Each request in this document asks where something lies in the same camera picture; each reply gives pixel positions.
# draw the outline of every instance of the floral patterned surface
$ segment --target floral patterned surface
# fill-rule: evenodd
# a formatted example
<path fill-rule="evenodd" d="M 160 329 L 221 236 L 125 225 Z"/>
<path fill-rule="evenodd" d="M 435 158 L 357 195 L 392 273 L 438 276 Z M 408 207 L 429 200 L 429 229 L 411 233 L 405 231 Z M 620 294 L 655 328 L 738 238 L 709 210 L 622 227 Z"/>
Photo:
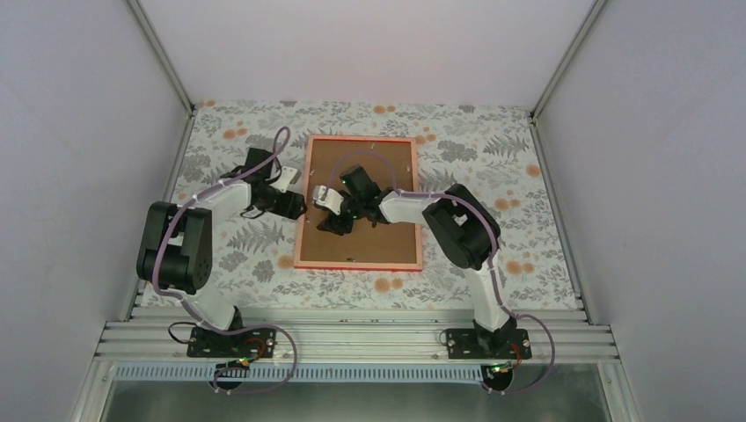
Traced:
<path fill-rule="evenodd" d="M 420 189 L 459 182 L 500 224 L 499 274 L 514 309 L 571 309 L 567 276 L 526 112 L 474 105 L 207 101 L 173 195 L 188 195 L 242 164 L 250 145 L 269 149 L 281 126 L 292 130 L 281 162 L 302 169 L 309 135 L 409 136 L 417 140 Z M 214 235 L 211 277 L 238 306 L 346 309 L 469 309 L 463 270 L 422 231 L 421 273 L 296 270 L 296 223 L 275 215 L 234 217 Z M 175 305 L 150 286 L 143 306 Z"/>

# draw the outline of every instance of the white robotic arm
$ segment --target white robotic arm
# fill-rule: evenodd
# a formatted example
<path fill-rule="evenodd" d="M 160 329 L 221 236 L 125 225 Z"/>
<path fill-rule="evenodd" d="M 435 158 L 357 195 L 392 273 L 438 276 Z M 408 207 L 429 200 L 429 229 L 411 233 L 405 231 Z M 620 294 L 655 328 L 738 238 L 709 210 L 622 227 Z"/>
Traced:
<path fill-rule="evenodd" d="M 269 154 L 262 149 L 250 149 L 246 165 L 223 175 L 218 183 L 227 181 L 244 168 L 251 168 L 254 162 L 260 162 Z M 298 169 L 280 167 L 275 162 L 257 177 L 226 185 L 206 198 L 197 200 L 195 195 L 197 201 L 179 220 L 178 235 L 168 239 L 158 277 L 160 288 L 179 290 L 181 300 L 188 302 L 205 322 L 218 330 L 231 329 L 237 310 L 209 278 L 212 232 L 221 222 L 253 208 L 261 213 L 298 218 L 305 213 L 304 197 L 289 190 L 298 176 Z M 180 207 L 168 202 L 156 202 L 150 207 L 137 260 L 141 279 L 151 280 L 157 247 L 163 241 L 165 227 Z"/>
<path fill-rule="evenodd" d="M 328 209 L 335 215 L 342 214 L 344 198 L 335 190 L 326 186 L 315 186 L 311 198 L 315 206 Z M 389 192 L 378 204 L 378 209 L 384 218 L 384 221 L 379 222 L 410 222 L 427 226 L 428 222 L 423 212 L 435 204 L 436 201 L 437 199 L 435 198 L 408 198 L 401 196 L 397 192 Z M 460 226 L 466 220 L 465 216 L 461 216 L 456 217 L 454 222 Z M 487 257 L 486 259 L 494 259 L 496 261 L 497 255 L 495 254 L 492 258 Z M 488 265 L 486 262 L 480 264 L 482 265 L 479 266 L 479 270 L 471 269 L 469 271 L 469 268 L 465 268 L 467 271 L 464 272 L 469 292 L 474 300 L 474 320 L 484 329 L 496 331 L 508 321 L 508 314 L 500 308 L 494 299 L 494 287 L 490 278 Z"/>

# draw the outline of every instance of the wire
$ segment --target wire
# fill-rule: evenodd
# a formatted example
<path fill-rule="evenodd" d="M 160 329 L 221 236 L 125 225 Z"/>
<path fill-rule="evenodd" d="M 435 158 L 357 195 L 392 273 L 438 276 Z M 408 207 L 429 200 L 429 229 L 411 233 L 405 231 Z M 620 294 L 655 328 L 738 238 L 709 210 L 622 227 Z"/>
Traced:
<path fill-rule="evenodd" d="M 190 323 L 189 321 L 179 321 L 177 323 L 173 323 L 173 324 L 171 324 L 171 325 L 168 326 L 168 329 L 167 329 L 168 335 L 171 336 L 171 339 L 173 341 L 179 343 L 180 345 L 188 345 L 189 344 L 188 340 L 182 340 L 181 338 L 176 337 L 176 335 L 174 335 L 173 332 L 171 331 L 171 328 L 173 328 L 173 327 L 175 327 L 177 325 L 189 325 L 190 327 L 196 327 L 197 324 L 196 323 Z"/>
<path fill-rule="evenodd" d="M 176 229 L 176 226 L 179 223 L 179 219 L 181 218 L 182 215 L 184 215 L 187 209 L 189 209 L 189 207 L 193 206 L 200 200 L 203 200 L 206 197 L 209 197 L 211 194 L 219 192 L 225 187 L 233 185 L 234 183 L 242 181 L 244 178 L 251 176 L 253 173 L 263 168 L 265 165 L 271 163 L 272 160 L 276 159 L 277 156 L 280 155 L 280 153 L 285 149 L 285 147 L 288 145 L 290 141 L 290 129 L 287 126 L 283 126 L 280 128 L 280 130 L 277 131 L 277 135 L 274 136 L 275 144 L 277 143 L 277 140 L 280 139 L 280 135 L 282 134 L 282 132 L 286 133 L 285 140 L 282 142 L 282 145 L 280 145 L 279 149 L 273 152 L 271 156 L 267 157 L 264 161 L 255 165 L 251 169 L 244 171 L 243 173 L 240 173 L 226 181 L 222 181 L 222 183 L 216 183 L 212 185 L 211 187 L 205 189 L 204 191 L 197 193 L 195 196 L 192 197 L 192 199 L 188 200 L 181 207 L 179 207 L 179 209 L 176 211 L 176 214 L 173 216 L 173 218 L 171 219 L 171 222 L 168 224 L 168 227 L 165 230 L 165 233 L 163 235 L 163 240 L 161 241 L 161 244 L 158 247 L 158 250 L 156 253 L 156 260 L 153 263 L 153 275 L 152 275 L 152 280 L 150 282 L 150 284 L 152 284 L 153 286 L 153 290 L 158 295 L 172 297 L 178 300 L 179 302 L 181 302 L 181 305 L 184 307 L 184 310 L 187 312 L 187 314 L 189 314 L 189 316 L 197 320 L 198 326 L 207 328 L 208 330 L 212 330 L 222 336 L 235 336 L 238 334 L 243 334 L 248 331 L 256 330 L 258 328 L 270 328 L 284 335 L 288 339 L 288 342 L 290 343 L 290 347 L 292 347 L 293 349 L 293 365 L 290 368 L 290 371 L 288 371 L 287 375 L 285 375 L 285 377 L 280 382 L 276 383 L 275 385 L 264 388 L 264 389 L 240 390 L 240 391 L 234 391 L 232 393 L 229 393 L 229 390 L 218 387 L 217 383 L 214 382 L 213 387 L 215 387 L 216 392 L 223 392 L 226 394 L 240 394 L 240 395 L 265 394 L 265 393 L 275 391 L 276 389 L 279 389 L 283 385 L 287 384 L 288 381 L 290 381 L 290 378 L 292 378 L 293 375 L 295 374 L 297 367 L 298 367 L 298 347 L 296 345 L 296 341 L 290 336 L 290 333 L 288 333 L 286 330 L 273 324 L 247 325 L 244 328 L 241 328 L 238 330 L 232 330 L 232 331 L 226 331 L 226 330 L 217 328 L 213 324 L 211 324 L 209 321 L 205 320 L 202 317 L 202 315 L 200 315 L 200 313 L 196 309 L 194 309 L 189 302 L 185 301 L 184 295 L 182 293 L 178 291 L 166 291 L 166 290 L 161 289 L 161 287 L 158 285 L 158 275 L 160 273 L 161 265 L 163 264 L 163 258 L 165 255 L 166 247 L 168 246 L 168 240 L 171 239 L 173 231 Z"/>
<path fill-rule="evenodd" d="M 513 367 L 513 369 L 516 369 L 521 366 L 521 362 L 523 361 L 523 359 L 521 359 L 521 349 L 513 343 L 510 343 L 510 347 L 513 348 L 513 352 L 516 352 L 516 365 Z"/>
<path fill-rule="evenodd" d="M 260 358 L 264 354 L 264 351 L 267 348 L 267 343 L 265 343 L 264 340 L 262 340 L 261 338 L 256 338 L 256 337 L 249 338 L 244 342 L 244 346 L 248 345 L 249 343 L 260 344 L 261 348 L 257 349 L 257 359 Z"/>
<path fill-rule="evenodd" d="M 252 205 L 249 208 L 245 209 L 244 211 L 241 211 L 241 213 L 239 215 L 241 217 L 245 218 L 246 220 L 256 220 L 257 218 L 261 217 L 262 215 L 264 215 L 267 212 L 266 209 L 262 209 L 258 214 L 252 215 L 252 216 L 248 216 L 249 211 L 253 211 L 254 209 L 257 209 L 257 208 L 254 205 Z"/>
<path fill-rule="evenodd" d="M 441 331 L 441 333 L 440 333 L 440 334 L 438 334 L 438 343 L 440 343 L 440 344 L 441 344 L 441 346 L 448 346 L 448 343 L 444 343 L 444 342 L 443 342 L 443 341 L 441 340 L 441 337 L 442 337 L 442 335 L 443 335 L 443 334 L 445 334 L 445 330 Z"/>
<path fill-rule="evenodd" d="M 280 178 L 282 177 L 282 166 L 280 165 L 280 160 L 278 160 L 278 159 L 276 158 L 276 159 L 274 160 L 274 163 L 275 163 L 275 164 L 277 164 L 277 168 L 278 168 L 279 170 L 277 171 L 277 176 L 275 176 L 274 178 L 269 178 L 269 179 L 267 179 L 266 183 L 267 183 L 268 185 L 272 185 L 272 184 L 273 184 L 274 182 L 276 182 L 277 180 L 280 180 Z"/>
<path fill-rule="evenodd" d="M 496 271 L 495 271 L 495 268 L 492 262 L 495 255 L 497 255 L 499 245 L 497 244 L 497 237 L 494 235 L 494 232 L 492 231 L 492 228 L 490 227 L 489 223 L 485 219 L 484 215 L 482 215 L 477 210 L 477 208 L 475 208 L 469 202 L 466 202 L 465 200 L 457 196 L 448 194 L 448 193 L 405 192 L 403 190 L 398 190 L 395 192 L 399 193 L 399 196 L 404 197 L 404 198 L 440 198 L 440 199 L 445 199 L 445 200 L 454 200 L 459 205 L 468 209 L 469 212 L 471 212 L 475 217 L 477 217 L 479 222 L 482 223 L 482 226 L 484 226 L 487 232 L 487 236 L 489 236 L 490 244 L 492 245 L 492 250 L 490 251 L 489 257 L 487 258 L 487 268 L 489 269 L 489 272 L 490 272 L 490 278 L 492 279 L 492 286 L 493 286 L 493 291 L 494 291 L 494 298 L 497 301 L 498 306 L 500 306 L 500 309 L 502 309 L 503 312 L 505 312 L 506 314 L 508 314 L 509 316 L 515 319 L 528 318 L 534 321 L 535 323 L 539 324 L 541 328 L 544 330 L 544 332 L 546 333 L 546 337 L 549 338 L 549 346 L 552 350 L 551 358 L 549 359 L 549 367 L 546 369 L 546 371 L 541 376 L 541 378 L 539 378 L 536 382 L 532 383 L 528 387 L 524 387 L 522 389 L 516 389 L 513 391 L 501 391 L 500 393 L 503 396 L 513 396 L 516 394 L 521 394 L 521 393 L 525 393 L 533 389 L 536 389 L 541 384 L 546 382 L 546 379 L 554 371 L 554 362 L 557 359 L 557 348 L 556 348 L 556 345 L 554 344 L 554 337 L 552 336 L 552 332 L 549 331 L 549 328 L 546 326 L 546 324 L 544 324 L 542 320 L 538 319 L 537 317 L 531 314 L 520 314 L 520 315 L 516 314 L 512 310 L 508 309 L 508 307 L 505 306 L 505 303 L 502 301 L 502 298 L 500 297 L 499 283 L 497 281 L 497 274 L 496 274 Z M 492 389 L 489 388 L 485 383 L 482 382 L 481 385 L 483 389 L 487 390 L 487 392 L 492 393 Z"/>

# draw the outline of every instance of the white panel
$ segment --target white panel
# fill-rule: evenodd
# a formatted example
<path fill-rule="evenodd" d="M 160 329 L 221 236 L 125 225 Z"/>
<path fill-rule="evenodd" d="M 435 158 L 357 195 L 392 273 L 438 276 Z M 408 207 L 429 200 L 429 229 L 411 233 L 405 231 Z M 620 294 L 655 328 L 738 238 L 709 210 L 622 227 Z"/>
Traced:
<path fill-rule="evenodd" d="M 0 409 L 67 420 L 184 115 L 123 1 L 0 12 Z"/>
<path fill-rule="evenodd" d="M 143 0 L 193 100 L 532 108 L 591 0 Z"/>
<path fill-rule="evenodd" d="M 610 2 L 541 117 L 645 420 L 743 420 L 746 3 Z"/>

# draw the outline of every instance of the wooden picture frame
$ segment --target wooden picture frame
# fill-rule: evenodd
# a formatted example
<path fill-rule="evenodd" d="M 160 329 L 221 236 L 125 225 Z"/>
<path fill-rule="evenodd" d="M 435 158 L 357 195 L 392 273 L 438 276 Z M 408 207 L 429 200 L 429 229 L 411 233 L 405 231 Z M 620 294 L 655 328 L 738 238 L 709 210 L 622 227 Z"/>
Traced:
<path fill-rule="evenodd" d="M 398 187 L 418 190 L 417 152 L 414 138 L 310 136 L 306 146 L 303 185 L 308 212 L 298 220 L 294 267 L 299 269 L 422 271 L 422 234 L 419 224 L 378 224 L 373 229 L 368 220 L 361 219 L 355 222 L 353 232 L 345 236 L 322 232 L 316 228 L 327 212 L 313 206 L 310 190 L 313 186 L 324 185 L 338 159 L 353 150 L 374 150 L 393 165 Z M 389 184 L 391 170 L 371 155 L 351 156 L 341 164 L 338 172 L 355 164 L 362 165 L 381 189 L 391 186 Z M 339 175 L 333 176 L 331 185 L 333 189 L 342 188 Z"/>

